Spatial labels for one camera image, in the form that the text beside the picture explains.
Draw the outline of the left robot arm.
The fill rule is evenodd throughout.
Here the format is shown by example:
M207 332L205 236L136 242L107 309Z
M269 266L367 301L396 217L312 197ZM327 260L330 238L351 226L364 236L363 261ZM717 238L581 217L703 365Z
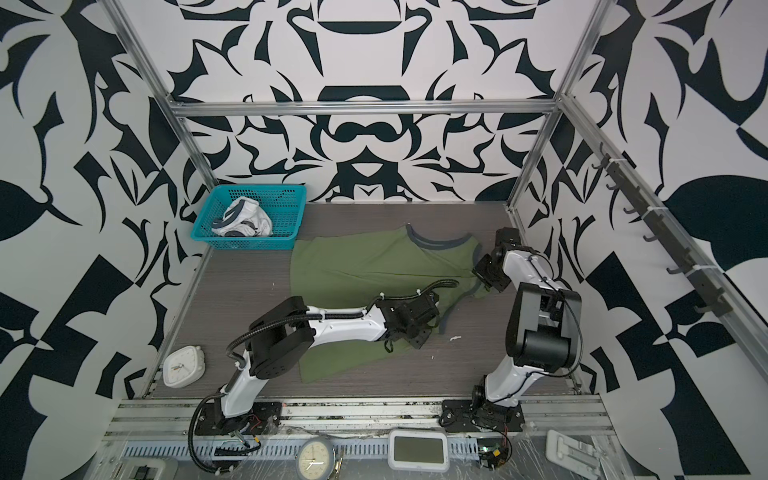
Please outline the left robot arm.
M381 343L387 351L404 341L420 348L439 316L438 293L379 295L359 308L324 309L293 296L254 321L231 341L226 355L237 373L215 401L218 415L230 420L247 415L267 382L292 369L313 347L358 341Z

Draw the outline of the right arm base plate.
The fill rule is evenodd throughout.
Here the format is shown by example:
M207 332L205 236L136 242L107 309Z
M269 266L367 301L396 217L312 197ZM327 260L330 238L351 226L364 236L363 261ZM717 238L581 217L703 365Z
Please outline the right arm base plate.
M505 407L484 401L444 400L438 425L450 433L469 433L481 430L521 432L525 418L520 406Z

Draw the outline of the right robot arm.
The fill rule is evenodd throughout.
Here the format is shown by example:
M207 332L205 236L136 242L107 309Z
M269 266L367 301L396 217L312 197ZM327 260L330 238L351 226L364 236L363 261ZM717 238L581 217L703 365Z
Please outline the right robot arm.
M487 290L515 291L504 334L505 356L473 389L476 407L513 408L539 379L563 378L582 361L581 296L554 279L548 257L500 228L473 273Z

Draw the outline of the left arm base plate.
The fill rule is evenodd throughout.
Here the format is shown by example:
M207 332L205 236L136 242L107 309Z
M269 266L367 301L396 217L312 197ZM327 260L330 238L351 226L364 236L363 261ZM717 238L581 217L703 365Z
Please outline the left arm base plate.
M214 400L202 407L197 416L194 434L223 436L235 431L244 435L268 433L280 425L282 408L281 402L256 402L245 414L229 418L222 413L221 401Z

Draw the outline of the green tank top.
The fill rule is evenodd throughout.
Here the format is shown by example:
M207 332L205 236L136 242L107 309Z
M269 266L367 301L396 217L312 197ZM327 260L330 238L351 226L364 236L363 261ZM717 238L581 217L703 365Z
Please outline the green tank top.
M439 288L439 317L432 332L445 331L449 315L468 296L480 297L482 287L473 273L481 254L471 234L433 240L411 225L396 230L339 237L317 237L295 243L290 264L290 294L313 306L331 309L361 307L374 296L414 295L442 279L458 282Z

